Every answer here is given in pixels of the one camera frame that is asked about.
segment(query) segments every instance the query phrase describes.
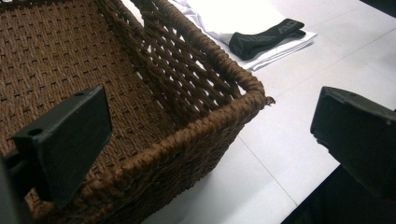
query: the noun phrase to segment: folded cloth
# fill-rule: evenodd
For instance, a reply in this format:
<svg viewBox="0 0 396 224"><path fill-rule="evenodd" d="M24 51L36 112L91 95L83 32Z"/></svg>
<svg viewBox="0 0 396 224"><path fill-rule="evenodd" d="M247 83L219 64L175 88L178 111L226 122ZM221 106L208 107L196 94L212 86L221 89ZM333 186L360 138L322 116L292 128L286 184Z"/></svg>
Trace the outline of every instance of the folded cloth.
<svg viewBox="0 0 396 224"><path fill-rule="evenodd" d="M301 33L288 36L273 48L264 49L254 58L244 61L230 52L233 35L260 34L286 19L270 3L265 0L174 0L172 3L217 44L228 50L233 60L253 71L308 46L317 36L307 31L303 38Z"/></svg>

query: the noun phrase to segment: white cloth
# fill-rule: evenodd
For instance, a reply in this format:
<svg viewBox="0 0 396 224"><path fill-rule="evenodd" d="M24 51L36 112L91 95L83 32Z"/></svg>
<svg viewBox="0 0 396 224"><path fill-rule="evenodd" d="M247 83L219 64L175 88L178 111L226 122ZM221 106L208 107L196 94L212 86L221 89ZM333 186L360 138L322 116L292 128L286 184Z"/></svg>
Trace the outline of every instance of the white cloth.
<svg viewBox="0 0 396 224"><path fill-rule="evenodd" d="M275 48L261 52L255 58L242 61L228 48L228 43L235 32L255 35L286 19L270 3L264 0L174 0L172 3L204 33L227 50L230 58L243 68L253 71L308 46L317 36L305 31L306 35L301 39L282 41Z"/></svg>

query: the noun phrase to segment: screw hole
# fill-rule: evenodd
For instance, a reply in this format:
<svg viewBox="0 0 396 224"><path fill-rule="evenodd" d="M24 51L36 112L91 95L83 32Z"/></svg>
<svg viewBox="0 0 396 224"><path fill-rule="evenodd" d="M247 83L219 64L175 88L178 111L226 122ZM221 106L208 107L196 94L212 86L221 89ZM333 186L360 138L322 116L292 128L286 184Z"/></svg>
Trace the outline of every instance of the screw hole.
<svg viewBox="0 0 396 224"><path fill-rule="evenodd" d="M29 135L31 135L31 136L35 136L35 135L38 135L38 134L40 134L40 133L42 133L42 132L43 132L42 129L33 129L33 130L31 130L29 133L27 133L27 134L29 134Z"/></svg>

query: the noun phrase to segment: brown wicker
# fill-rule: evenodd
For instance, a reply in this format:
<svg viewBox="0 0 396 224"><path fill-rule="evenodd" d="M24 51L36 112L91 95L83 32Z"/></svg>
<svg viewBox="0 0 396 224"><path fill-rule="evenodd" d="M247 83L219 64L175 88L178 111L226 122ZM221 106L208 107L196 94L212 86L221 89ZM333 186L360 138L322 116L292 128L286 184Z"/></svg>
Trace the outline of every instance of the brown wicker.
<svg viewBox="0 0 396 224"><path fill-rule="evenodd" d="M144 27L120 0L0 3L1 153L21 127L97 85L114 126L66 208L29 193L37 223L141 222L210 172L273 102L174 6L133 2Z"/></svg>

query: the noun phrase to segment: woven basket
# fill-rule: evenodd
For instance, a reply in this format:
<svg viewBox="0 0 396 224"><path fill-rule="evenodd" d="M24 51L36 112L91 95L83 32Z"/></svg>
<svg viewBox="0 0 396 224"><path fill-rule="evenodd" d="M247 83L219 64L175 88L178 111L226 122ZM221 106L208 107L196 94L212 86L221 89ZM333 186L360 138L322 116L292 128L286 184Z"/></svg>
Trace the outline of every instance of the woven basket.
<svg viewBox="0 0 396 224"><path fill-rule="evenodd" d="M62 210L34 191L37 223L139 223L210 172L273 102L165 0L0 3L1 153L77 91L105 86L113 134Z"/></svg>

